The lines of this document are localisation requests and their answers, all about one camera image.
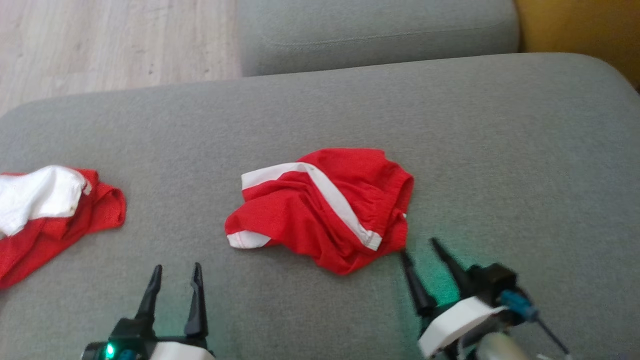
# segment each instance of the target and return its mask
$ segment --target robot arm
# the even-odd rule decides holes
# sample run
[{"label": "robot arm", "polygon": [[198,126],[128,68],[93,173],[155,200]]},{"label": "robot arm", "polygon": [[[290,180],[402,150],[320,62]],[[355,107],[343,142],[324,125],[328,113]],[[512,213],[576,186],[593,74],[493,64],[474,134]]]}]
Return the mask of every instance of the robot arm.
[{"label": "robot arm", "polygon": [[200,264],[193,269],[193,296],[184,336],[157,337],[153,330],[161,281],[162,266],[157,265],[136,316],[120,319],[107,342],[87,345],[81,360],[215,360],[207,348],[209,328]]},{"label": "robot arm", "polygon": [[495,263],[464,270],[436,238],[431,244],[446,264],[460,300],[439,306],[423,287],[406,252],[401,259],[416,313],[422,319],[418,347],[426,359],[440,354],[449,360],[528,360],[503,329],[537,322],[570,359],[569,350],[540,320],[538,310],[517,286],[517,274]]}]

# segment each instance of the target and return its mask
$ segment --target red cloth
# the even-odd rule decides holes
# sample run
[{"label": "red cloth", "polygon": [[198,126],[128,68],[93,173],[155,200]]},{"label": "red cloth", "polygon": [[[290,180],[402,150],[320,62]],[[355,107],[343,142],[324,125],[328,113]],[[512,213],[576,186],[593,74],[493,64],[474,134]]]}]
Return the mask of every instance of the red cloth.
[{"label": "red cloth", "polygon": [[[309,172],[301,171],[301,167],[295,165],[300,163],[309,164],[304,165],[307,168],[316,167],[326,175],[348,201],[364,230],[382,237],[379,247],[371,245],[375,241],[363,241],[353,227],[336,214],[325,197],[330,190],[323,195]],[[246,202],[225,223],[232,246],[257,247],[245,244],[246,238],[238,234],[246,231],[262,234],[270,238],[264,246],[285,245],[297,254],[311,256],[318,266],[340,275],[405,248],[407,223],[404,214],[413,190],[413,177],[397,163],[387,160],[383,151],[323,149],[292,164],[243,175]],[[285,170],[278,175],[276,168],[289,165],[297,170]],[[262,182],[250,180],[265,174],[274,178]]]},{"label": "red cloth", "polygon": [[124,223],[122,191],[101,183],[95,170],[75,170],[87,179],[92,190],[80,196],[74,216],[30,220],[16,235],[0,239],[0,289],[20,282],[83,235]]}]

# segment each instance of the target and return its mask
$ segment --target white stripe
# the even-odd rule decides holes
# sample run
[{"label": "white stripe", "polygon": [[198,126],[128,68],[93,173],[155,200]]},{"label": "white stripe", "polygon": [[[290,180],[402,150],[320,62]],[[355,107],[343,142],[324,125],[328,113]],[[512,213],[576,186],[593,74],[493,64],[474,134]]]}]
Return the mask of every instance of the white stripe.
[{"label": "white stripe", "polygon": [[229,245],[237,249],[255,249],[263,247],[271,239],[269,236],[254,233],[253,231],[238,231],[237,233],[227,235]]},{"label": "white stripe", "polygon": [[382,236],[362,226],[344,195],[331,180],[329,180],[324,172],[314,165],[309,163],[285,163],[248,172],[242,175],[242,189],[245,190],[260,185],[266,181],[277,180],[282,174],[291,171],[308,173],[311,181],[314,182],[316,188],[320,191],[329,206],[331,206],[344,224],[353,231],[360,242],[362,242],[362,245],[372,250],[378,249],[380,242],[382,242]]}]

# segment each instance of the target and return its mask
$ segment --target sofa cushion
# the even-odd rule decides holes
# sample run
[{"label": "sofa cushion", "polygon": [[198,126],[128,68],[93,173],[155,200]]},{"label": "sofa cushion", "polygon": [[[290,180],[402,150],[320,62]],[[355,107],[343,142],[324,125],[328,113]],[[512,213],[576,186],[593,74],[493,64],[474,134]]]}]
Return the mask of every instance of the sofa cushion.
[{"label": "sofa cushion", "polygon": [[[96,168],[128,201],[0,293],[3,359],[73,359],[137,309],[164,265],[158,334],[179,334],[202,264],[220,359],[418,359],[393,254],[339,277],[286,248],[232,249],[240,175],[325,147],[376,147],[415,176],[408,248],[441,302],[428,238],[520,274],[576,359],[640,351],[640,98],[579,55],[509,54],[50,99],[0,119],[0,170]],[[532,325],[532,356],[559,358]]]},{"label": "sofa cushion", "polygon": [[512,0],[240,0],[245,76],[514,53]]}]

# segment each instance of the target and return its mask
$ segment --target white cloth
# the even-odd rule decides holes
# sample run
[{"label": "white cloth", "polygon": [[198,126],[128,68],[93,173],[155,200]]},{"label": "white cloth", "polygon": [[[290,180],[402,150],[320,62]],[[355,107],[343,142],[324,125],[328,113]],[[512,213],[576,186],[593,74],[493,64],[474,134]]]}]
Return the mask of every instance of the white cloth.
[{"label": "white cloth", "polygon": [[91,184],[79,172],[51,165],[23,176],[0,175],[0,238],[20,232],[31,219],[72,217]]}]

